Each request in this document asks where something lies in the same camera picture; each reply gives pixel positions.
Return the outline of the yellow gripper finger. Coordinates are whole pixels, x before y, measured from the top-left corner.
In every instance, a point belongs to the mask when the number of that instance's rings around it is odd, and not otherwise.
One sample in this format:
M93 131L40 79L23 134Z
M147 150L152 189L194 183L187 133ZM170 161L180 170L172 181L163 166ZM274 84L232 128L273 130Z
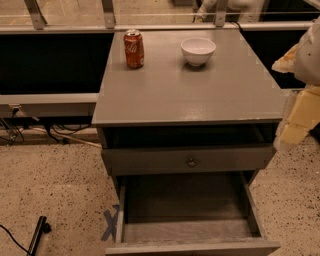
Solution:
M283 119L276 130L273 142L277 151L289 151L301 143L320 123L320 87L306 87L290 91Z
M281 58L274 62L272 69L280 73L293 73L298 45L292 46Z

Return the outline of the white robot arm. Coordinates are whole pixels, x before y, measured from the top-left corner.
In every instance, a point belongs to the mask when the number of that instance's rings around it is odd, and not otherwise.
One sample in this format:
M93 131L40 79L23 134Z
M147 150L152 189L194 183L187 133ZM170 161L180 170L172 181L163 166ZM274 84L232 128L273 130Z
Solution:
M279 123L274 147L289 151L320 123L320 17L299 42L272 65L274 71L293 73L305 84L299 93L287 97L282 121Z

